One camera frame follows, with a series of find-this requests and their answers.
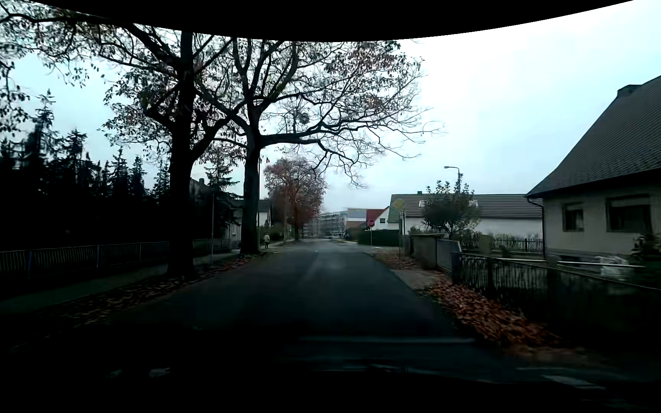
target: house roof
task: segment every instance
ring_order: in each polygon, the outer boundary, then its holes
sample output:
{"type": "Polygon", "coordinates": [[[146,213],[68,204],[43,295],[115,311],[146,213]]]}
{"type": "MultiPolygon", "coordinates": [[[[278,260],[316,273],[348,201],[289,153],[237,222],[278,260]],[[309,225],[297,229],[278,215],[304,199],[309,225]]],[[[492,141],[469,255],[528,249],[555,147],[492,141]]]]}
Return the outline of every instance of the house roof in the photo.
{"type": "Polygon", "coordinates": [[[628,85],[529,196],[661,168],[661,76],[628,85]]]}
{"type": "MultiPolygon", "coordinates": [[[[431,194],[394,194],[391,202],[402,200],[405,202],[406,215],[410,218],[421,218],[424,208],[420,208],[420,201],[427,201],[431,194]]],[[[507,218],[507,219],[542,219],[542,209],[527,201],[525,194],[475,194],[473,199],[478,203],[478,209],[482,218],[507,218]]],[[[532,200],[542,204],[538,199],[532,200]]],[[[388,222],[399,222],[399,211],[393,206],[389,207],[388,222]]]]}
{"type": "Polygon", "coordinates": [[[379,218],[379,215],[383,214],[387,208],[384,208],[383,210],[366,210],[366,221],[376,221],[376,219],[379,218]]]}
{"type": "MultiPolygon", "coordinates": [[[[232,203],[234,206],[243,208],[244,200],[243,199],[233,199],[232,203]]],[[[260,199],[259,204],[257,205],[257,212],[269,212],[272,207],[272,202],[269,199],[260,199]]]]}

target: metal fence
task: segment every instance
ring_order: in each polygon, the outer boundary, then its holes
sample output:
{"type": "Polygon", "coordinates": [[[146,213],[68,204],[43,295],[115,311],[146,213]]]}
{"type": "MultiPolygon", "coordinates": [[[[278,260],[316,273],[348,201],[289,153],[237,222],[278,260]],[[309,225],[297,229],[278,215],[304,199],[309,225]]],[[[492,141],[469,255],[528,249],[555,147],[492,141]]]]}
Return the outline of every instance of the metal fence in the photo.
{"type": "MultiPolygon", "coordinates": [[[[453,240],[461,243],[464,250],[479,250],[481,234],[471,236],[454,236],[453,240]]],[[[493,252],[501,252],[504,247],[511,252],[542,253],[542,239],[521,237],[490,237],[489,248],[493,252]]]]}
{"type": "MultiPolygon", "coordinates": [[[[208,254],[211,244],[214,250],[229,247],[227,239],[193,239],[193,253],[208,254]]],[[[100,270],[165,259],[169,252],[168,241],[5,251],[0,252],[0,276],[31,279],[78,270],[100,270]]]]}
{"type": "Polygon", "coordinates": [[[453,252],[454,281],[581,337],[661,340],[661,289],[563,268],[453,252]]]}

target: fallen leaves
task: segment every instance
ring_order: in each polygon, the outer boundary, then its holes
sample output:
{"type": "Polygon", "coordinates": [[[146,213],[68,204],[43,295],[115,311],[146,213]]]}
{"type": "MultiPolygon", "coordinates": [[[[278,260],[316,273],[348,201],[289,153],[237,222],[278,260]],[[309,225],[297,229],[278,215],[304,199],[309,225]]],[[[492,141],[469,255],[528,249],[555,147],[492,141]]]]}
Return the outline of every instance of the fallen leaves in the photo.
{"type": "Polygon", "coordinates": [[[215,268],[197,270],[197,279],[194,281],[183,281],[181,277],[177,276],[147,278],[136,284],[123,286],[106,293],[50,306],[35,314],[13,320],[10,342],[12,345],[16,345],[37,339],[53,330],[102,323],[114,312],[133,308],[197,281],[217,277],[221,273],[245,265],[250,260],[251,257],[236,257],[215,268]]]}
{"type": "Polygon", "coordinates": [[[523,314],[514,312],[463,285],[455,285],[439,279],[426,289],[445,309],[463,324],[471,325],[487,340],[501,344],[528,346],[564,346],[566,342],[539,323],[528,320],[523,314]]]}
{"type": "Polygon", "coordinates": [[[383,251],[374,254],[374,258],[379,259],[392,270],[419,270],[422,266],[414,258],[405,255],[399,256],[399,253],[383,251]]]}
{"type": "MultiPolygon", "coordinates": [[[[374,258],[393,270],[425,270],[416,259],[400,257],[395,252],[380,252],[374,258]]],[[[528,320],[521,312],[486,298],[465,285],[455,285],[443,273],[426,271],[438,275],[438,280],[418,293],[435,301],[486,340],[498,344],[503,352],[534,362],[557,361],[603,367],[597,355],[586,355],[583,348],[569,345],[562,337],[549,332],[544,325],[528,320]]]]}

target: asphalt road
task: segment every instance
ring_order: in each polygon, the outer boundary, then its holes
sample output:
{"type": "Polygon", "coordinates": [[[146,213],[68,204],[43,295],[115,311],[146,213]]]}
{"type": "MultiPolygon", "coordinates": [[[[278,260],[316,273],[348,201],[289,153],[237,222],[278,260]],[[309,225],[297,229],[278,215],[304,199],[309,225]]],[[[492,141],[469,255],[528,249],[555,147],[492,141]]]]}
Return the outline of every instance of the asphalt road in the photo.
{"type": "MultiPolygon", "coordinates": [[[[218,385],[238,375],[243,382],[261,376],[266,387],[272,378],[271,385],[283,386],[290,377],[299,386],[302,373],[372,369],[461,379],[462,393],[468,384],[488,381],[536,384],[523,390],[532,393],[528,397],[550,395],[561,404],[611,400],[607,388],[629,380],[608,371],[532,368],[503,357],[458,331],[436,305],[363,253],[369,249],[324,239],[271,249],[274,254],[242,268],[115,314],[108,324],[34,346],[0,378],[13,387],[42,387],[42,380],[89,383],[112,375],[132,383],[162,374],[168,381],[189,377],[203,385],[211,378],[218,385]]],[[[359,377],[344,375],[341,382],[369,383],[359,377]]],[[[446,381],[444,389],[450,386],[446,381]]],[[[506,388],[521,398],[518,387],[506,388]]]]}

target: yellow diamond sign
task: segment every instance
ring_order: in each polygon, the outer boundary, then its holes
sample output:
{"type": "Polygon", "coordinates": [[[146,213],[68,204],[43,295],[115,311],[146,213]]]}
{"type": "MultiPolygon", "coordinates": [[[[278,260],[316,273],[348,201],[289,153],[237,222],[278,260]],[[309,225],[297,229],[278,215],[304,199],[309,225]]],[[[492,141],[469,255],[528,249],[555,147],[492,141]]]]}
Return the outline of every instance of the yellow diamond sign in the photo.
{"type": "Polygon", "coordinates": [[[392,205],[392,207],[393,207],[394,209],[396,209],[397,211],[401,211],[402,208],[405,207],[405,202],[404,202],[403,200],[401,200],[401,199],[398,199],[397,201],[392,202],[391,205],[392,205]]]}

